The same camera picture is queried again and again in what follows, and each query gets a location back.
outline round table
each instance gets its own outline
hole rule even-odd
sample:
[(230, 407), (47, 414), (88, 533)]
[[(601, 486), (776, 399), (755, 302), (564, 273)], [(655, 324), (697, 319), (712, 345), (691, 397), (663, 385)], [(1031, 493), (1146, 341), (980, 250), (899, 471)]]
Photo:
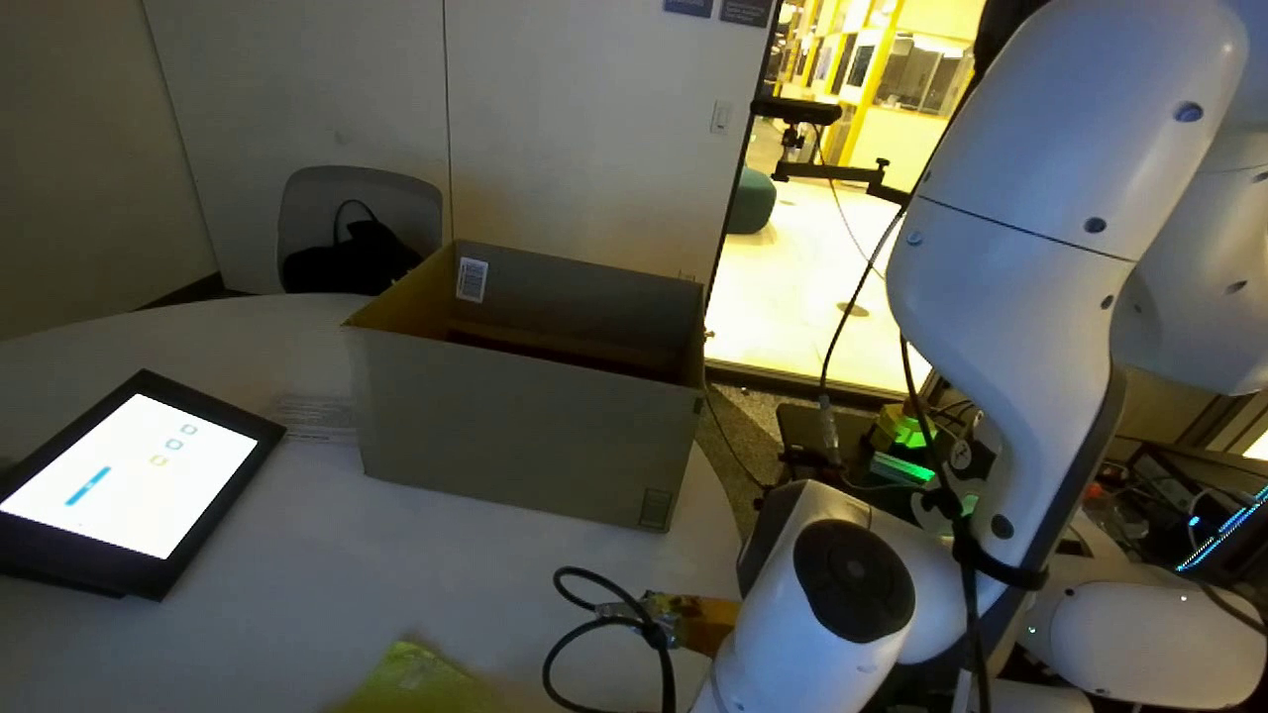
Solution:
[[(164, 604), (0, 580), (0, 708), (330, 708), (395, 637), (552, 708), (540, 667), (586, 621), (556, 566), (733, 599), (737, 523), (692, 449), (664, 534), (499, 509), (359, 471), (340, 323), (359, 296), (235, 296), (0, 341), (0, 455), (18, 460), (138, 370), (288, 430)], [(672, 654), (681, 702), (706, 657)], [(655, 708), (642, 641), (557, 663), (595, 704)]]

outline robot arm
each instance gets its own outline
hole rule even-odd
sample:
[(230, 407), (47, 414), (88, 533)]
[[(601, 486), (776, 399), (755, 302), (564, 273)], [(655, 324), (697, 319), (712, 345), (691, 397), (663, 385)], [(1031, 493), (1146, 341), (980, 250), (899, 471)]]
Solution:
[[(971, 534), (996, 566), (1042, 571), (1088, 479), (1078, 455), (1097, 440), (1093, 430), (1113, 385), (1118, 302), (1167, 214), (1210, 203), (1200, 200), (1203, 184), (1188, 191), (1200, 166), (1214, 176), (1210, 191), (1225, 193), (1221, 155), (1232, 141), (1215, 144), (1215, 135), (1227, 135), (1225, 114), (1245, 65), (1249, 32), (1221, 0), (1044, 3), (990, 65), (911, 200), (889, 294), (911, 345), (1000, 432), (996, 471), (971, 519)], [(1251, 214), (1251, 207), (1251, 200), (1237, 200), (1215, 210)], [(1173, 273), (1194, 269), (1194, 250), (1214, 250), (1214, 244), (1188, 240), (1194, 224), (1173, 224), (1179, 233), (1173, 259), (1155, 269), (1146, 263), (1141, 290), (1162, 294)], [(1260, 259), (1265, 217), (1251, 224), (1237, 217), (1249, 226), (1237, 244)], [(1210, 280), (1225, 280), (1225, 273), (1198, 269), (1194, 294)], [(1255, 370), (1268, 358), (1268, 337), (1265, 331), (1255, 337), (1265, 345), (1239, 353), (1221, 382), (1227, 373), (1239, 373), (1245, 385), (1268, 377)], [(895, 663), (920, 667), (956, 650), (968, 604), (947, 549), (825, 486), (804, 486), (783, 515), (700, 708), (761, 708), (772, 702), (767, 692), (779, 692), (779, 708), (854, 708)], [(817, 625), (825, 636), (825, 621), (812, 607), (792, 607), (809, 584), (783, 558), (796, 556), (800, 533), (812, 523), (853, 523), (891, 549), (915, 589), (911, 620), (883, 637), (834, 637), (834, 654), (812, 646), (800, 657), (800, 636)], [(1022, 599), (1014, 587), (980, 574), (976, 589), (980, 612), (1000, 621), (1014, 620)], [(809, 686), (812, 673), (853, 686)]]

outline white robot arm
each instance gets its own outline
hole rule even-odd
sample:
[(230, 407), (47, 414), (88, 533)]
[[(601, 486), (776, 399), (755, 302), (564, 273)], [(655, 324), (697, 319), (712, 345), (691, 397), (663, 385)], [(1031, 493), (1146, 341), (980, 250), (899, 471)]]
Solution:
[[(1268, 144), (1260, 127), (1227, 135), (1245, 127), (1239, 106), (1268, 90), (1255, 69), (1245, 73), (1249, 47), (1249, 26), (1221, 0), (1052, 0), (990, 65), (907, 207), (889, 269), (895, 323), (1000, 432), (996, 471), (968, 527), (968, 552), (980, 552), (971, 566), (996, 571), (976, 574), (976, 612), (996, 625), (990, 641), (1017, 613), (1014, 584), (1042, 571), (1093, 476), (1111, 432), (1113, 313), (1148, 245), (1163, 233), (1162, 259), (1146, 259), (1124, 302), (1141, 324), (1122, 331), (1122, 345), (1146, 345), (1138, 353), (1148, 358), (1188, 341), (1198, 324), (1265, 324), (1268, 203), (1251, 193), (1265, 185), (1265, 164), (1239, 176), (1255, 180), (1251, 191), (1239, 191), (1239, 180), (1232, 191), (1225, 176), (1227, 155)], [(1227, 224), (1215, 224), (1221, 233), (1198, 233), (1214, 210)], [(1221, 311), (1221, 323), (1155, 296), (1173, 273), (1194, 273), (1183, 296), (1221, 287), (1221, 296), (1200, 302)], [(1221, 390), (1260, 390), (1265, 358), (1268, 337), (1255, 331), (1221, 370), (1203, 370), (1194, 349), (1163, 364), (1210, 373)], [(766, 566), (697, 708), (858, 708), (891, 667), (956, 654), (968, 604), (941, 543), (817, 482), (779, 515), (783, 527), (766, 543)], [(804, 580), (790, 566), (800, 533), (817, 523), (849, 523), (891, 549), (911, 580), (911, 613), (889, 620), (883, 636), (849, 637), (825, 629), (817, 607), (796, 607), (817, 604), (825, 587), (825, 574)], [(838, 566), (853, 587), (889, 584), (879, 558), (838, 556)], [(1265, 637), (1245, 625), (1232, 637), (1265, 663)]]

